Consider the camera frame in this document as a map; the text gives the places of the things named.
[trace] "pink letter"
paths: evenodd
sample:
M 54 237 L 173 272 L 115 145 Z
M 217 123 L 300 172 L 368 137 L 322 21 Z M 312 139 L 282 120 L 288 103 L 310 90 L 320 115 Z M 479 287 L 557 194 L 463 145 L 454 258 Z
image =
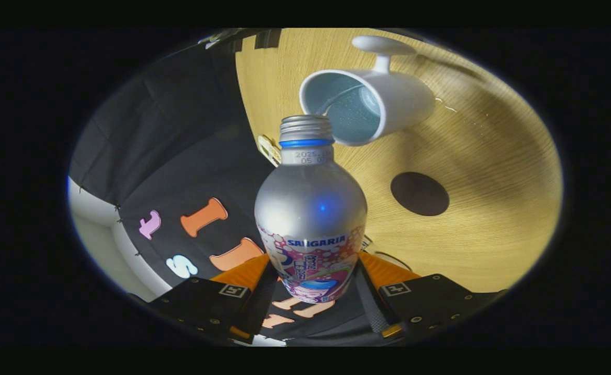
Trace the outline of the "pink letter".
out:
M 144 221 L 144 219 L 139 220 L 141 227 L 139 228 L 139 233 L 143 234 L 144 237 L 152 240 L 151 234 L 153 234 L 158 228 L 160 224 L 162 224 L 162 220 L 160 219 L 160 214 L 153 210 L 150 212 L 150 220 L 148 222 Z

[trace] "black background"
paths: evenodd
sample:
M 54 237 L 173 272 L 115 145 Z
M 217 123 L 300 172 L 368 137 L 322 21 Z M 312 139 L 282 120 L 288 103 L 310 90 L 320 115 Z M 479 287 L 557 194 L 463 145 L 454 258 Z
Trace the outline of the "black background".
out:
M 429 345 L 611 346 L 611 29 L 421 29 L 506 79 L 565 157 L 567 217 L 542 266 Z M 82 126 L 192 28 L 0 29 L 0 346 L 191 347 L 106 284 L 74 240 Z

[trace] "aluminum bottle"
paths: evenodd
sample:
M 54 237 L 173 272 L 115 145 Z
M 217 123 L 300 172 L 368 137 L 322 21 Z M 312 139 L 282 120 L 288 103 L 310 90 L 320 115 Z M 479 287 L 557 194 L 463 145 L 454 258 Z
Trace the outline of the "aluminum bottle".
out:
M 255 201 L 271 263 L 287 291 L 311 304 L 334 301 L 348 289 L 367 216 L 361 187 L 334 162 L 333 143 L 327 117 L 283 119 L 282 163 Z

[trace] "blue ring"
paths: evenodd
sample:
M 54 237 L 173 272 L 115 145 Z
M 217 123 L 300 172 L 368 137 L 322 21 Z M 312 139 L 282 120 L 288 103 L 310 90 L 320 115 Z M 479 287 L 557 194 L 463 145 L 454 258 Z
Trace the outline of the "blue ring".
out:
M 333 140 L 295 140 L 295 141 L 282 141 L 280 145 L 284 147 L 316 147 L 324 145 L 332 145 Z

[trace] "wooden table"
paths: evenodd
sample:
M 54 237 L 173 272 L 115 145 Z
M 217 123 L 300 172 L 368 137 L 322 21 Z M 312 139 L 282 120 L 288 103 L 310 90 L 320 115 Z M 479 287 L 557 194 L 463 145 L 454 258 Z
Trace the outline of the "wooden table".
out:
M 563 200 L 562 167 L 543 121 L 510 86 L 463 57 L 407 36 L 374 29 L 284 29 L 277 48 L 236 53 L 241 94 L 253 135 L 279 139 L 280 120 L 302 114 L 298 91 L 321 69 L 369 69 L 358 35 L 403 41 L 417 55 L 394 56 L 393 71 L 412 74 L 437 97 L 424 123 L 362 147 L 334 145 L 336 161 L 362 186 L 366 235 L 415 273 L 443 275 L 474 292 L 517 282 L 551 239 Z M 406 171 L 446 189 L 450 204 L 420 216 L 391 194 Z

